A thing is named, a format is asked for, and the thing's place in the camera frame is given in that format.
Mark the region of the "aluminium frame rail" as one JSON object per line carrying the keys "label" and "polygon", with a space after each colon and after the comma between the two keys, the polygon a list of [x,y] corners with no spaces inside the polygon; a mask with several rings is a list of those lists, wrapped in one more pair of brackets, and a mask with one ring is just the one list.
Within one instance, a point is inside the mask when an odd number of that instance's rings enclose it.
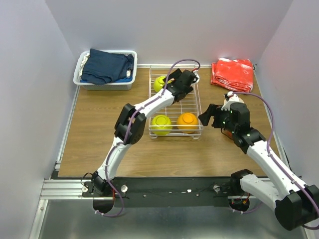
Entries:
{"label": "aluminium frame rail", "polygon": [[77,179],[44,180],[40,199],[75,200],[82,199],[82,184]]}

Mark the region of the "yellow orange bowl front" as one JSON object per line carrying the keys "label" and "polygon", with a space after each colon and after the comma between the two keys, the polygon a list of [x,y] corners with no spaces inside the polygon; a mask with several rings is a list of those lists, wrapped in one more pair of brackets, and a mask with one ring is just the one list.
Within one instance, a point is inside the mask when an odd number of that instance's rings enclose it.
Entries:
{"label": "yellow orange bowl front", "polygon": [[183,133],[194,133],[198,130],[198,124],[198,118],[193,113],[183,113],[176,121],[177,128]]}

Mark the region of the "red white folded towel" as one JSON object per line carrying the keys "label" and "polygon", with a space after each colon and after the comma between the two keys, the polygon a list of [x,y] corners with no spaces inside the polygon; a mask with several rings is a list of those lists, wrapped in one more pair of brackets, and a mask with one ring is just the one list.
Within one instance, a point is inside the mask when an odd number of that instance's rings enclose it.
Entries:
{"label": "red white folded towel", "polygon": [[210,83],[230,91],[250,93],[254,87],[253,70],[249,59],[219,58],[212,63]]}

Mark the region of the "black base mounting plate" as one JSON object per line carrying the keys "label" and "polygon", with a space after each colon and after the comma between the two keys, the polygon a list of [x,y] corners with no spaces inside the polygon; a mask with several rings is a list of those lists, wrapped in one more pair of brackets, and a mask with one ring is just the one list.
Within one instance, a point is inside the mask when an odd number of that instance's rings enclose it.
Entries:
{"label": "black base mounting plate", "polygon": [[98,179],[83,182],[83,197],[94,206],[110,200],[114,207],[228,207],[246,193],[230,177],[116,177],[111,184]]}

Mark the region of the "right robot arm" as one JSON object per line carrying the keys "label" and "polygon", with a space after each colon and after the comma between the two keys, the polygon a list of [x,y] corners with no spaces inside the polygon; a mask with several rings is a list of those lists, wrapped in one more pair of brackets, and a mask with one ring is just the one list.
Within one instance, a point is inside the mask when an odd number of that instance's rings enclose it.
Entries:
{"label": "right robot arm", "polygon": [[232,134],[232,140],[266,173],[272,186],[249,170],[231,175],[230,191],[235,195],[252,194],[275,213],[281,226],[289,231],[305,226],[319,217],[319,189],[308,186],[267,147],[263,135],[250,126],[250,112],[244,103],[210,104],[199,120],[204,126],[214,118],[212,127]]}

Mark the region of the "blue cloth in basket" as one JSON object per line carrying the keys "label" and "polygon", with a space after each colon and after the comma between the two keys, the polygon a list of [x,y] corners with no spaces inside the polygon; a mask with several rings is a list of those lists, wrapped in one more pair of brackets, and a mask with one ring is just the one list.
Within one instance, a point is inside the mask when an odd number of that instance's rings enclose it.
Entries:
{"label": "blue cloth in basket", "polygon": [[132,79],[133,79],[132,76],[125,77],[125,78],[116,80],[115,83],[128,83],[128,82],[132,81]]}

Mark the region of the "dark blue jeans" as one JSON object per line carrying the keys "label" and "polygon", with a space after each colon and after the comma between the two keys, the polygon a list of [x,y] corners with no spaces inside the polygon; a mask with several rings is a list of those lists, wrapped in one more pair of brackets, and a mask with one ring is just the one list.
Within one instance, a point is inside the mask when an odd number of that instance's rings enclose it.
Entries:
{"label": "dark blue jeans", "polygon": [[90,57],[83,68],[81,82],[104,85],[130,77],[133,72],[132,54],[109,53],[92,48],[89,53]]}

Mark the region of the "white black striped bowl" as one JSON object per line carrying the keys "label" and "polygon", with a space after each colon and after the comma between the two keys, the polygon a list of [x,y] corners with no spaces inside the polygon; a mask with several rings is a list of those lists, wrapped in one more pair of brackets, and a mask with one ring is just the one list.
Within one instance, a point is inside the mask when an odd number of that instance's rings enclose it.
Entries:
{"label": "white black striped bowl", "polygon": [[229,99],[225,99],[223,104],[227,104],[228,102],[233,103],[233,102],[239,102],[239,103],[245,103],[240,97],[238,97],[237,95],[233,95],[231,96]]}

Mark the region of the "white plastic laundry basket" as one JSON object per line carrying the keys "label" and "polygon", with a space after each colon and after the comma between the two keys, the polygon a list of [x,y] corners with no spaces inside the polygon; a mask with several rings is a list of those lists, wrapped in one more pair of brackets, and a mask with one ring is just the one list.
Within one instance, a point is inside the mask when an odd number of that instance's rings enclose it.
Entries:
{"label": "white plastic laundry basket", "polygon": [[91,83],[81,82],[80,76],[80,68],[84,65],[83,59],[89,55],[89,50],[82,52],[77,60],[76,67],[73,74],[73,83],[77,86],[81,86],[86,90],[130,90],[132,88],[132,84],[135,82],[136,74],[137,74],[137,62],[138,62],[138,55],[134,50],[101,50],[103,52],[109,53],[116,53],[116,54],[123,54],[129,55],[132,54],[134,58],[134,68],[133,72],[131,73],[131,81],[129,82],[114,82],[114,83],[107,83],[104,85],[95,85]]}

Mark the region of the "lime green bowl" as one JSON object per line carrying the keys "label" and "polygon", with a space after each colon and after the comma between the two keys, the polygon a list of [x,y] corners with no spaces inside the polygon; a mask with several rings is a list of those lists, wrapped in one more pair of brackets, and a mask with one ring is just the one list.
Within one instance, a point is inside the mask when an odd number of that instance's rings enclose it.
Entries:
{"label": "lime green bowl", "polygon": [[165,85],[166,76],[159,76],[155,79],[153,84],[153,89],[157,93],[159,92]]}
{"label": "lime green bowl", "polygon": [[166,136],[172,128],[170,118],[165,115],[157,115],[152,119],[151,131],[157,136]]}

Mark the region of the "white cloth in basket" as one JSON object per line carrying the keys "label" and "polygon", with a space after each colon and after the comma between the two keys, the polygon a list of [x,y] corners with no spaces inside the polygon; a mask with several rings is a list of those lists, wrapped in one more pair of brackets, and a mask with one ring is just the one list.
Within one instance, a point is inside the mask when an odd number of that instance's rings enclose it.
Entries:
{"label": "white cloth in basket", "polygon": [[83,72],[83,68],[88,60],[88,58],[90,57],[90,53],[87,53],[84,55],[82,61],[81,61],[81,64],[80,64],[80,68],[79,68],[79,76],[81,77],[82,76],[82,72]]}

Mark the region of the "lime green bowl front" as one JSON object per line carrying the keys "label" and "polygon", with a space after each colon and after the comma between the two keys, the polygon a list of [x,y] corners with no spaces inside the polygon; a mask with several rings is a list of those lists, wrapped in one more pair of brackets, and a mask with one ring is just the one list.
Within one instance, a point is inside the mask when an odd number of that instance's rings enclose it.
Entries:
{"label": "lime green bowl front", "polygon": [[157,115],[152,119],[151,131],[157,136],[166,136],[172,128],[170,118],[165,115]]}

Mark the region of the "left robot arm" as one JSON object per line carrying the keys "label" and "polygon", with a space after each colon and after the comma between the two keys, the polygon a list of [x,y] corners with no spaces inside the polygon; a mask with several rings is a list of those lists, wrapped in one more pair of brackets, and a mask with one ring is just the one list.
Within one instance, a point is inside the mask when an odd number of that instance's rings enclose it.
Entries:
{"label": "left robot arm", "polygon": [[115,123],[112,146],[101,166],[91,174],[91,185],[84,185],[88,193],[104,197],[115,189],[111,181],[128,149],[142,138],[147,120],[192,92],[193,84],[199,80],[197,71],[178,68],[167,75],[164,86],[155,95],[136,105],[124,105]]}

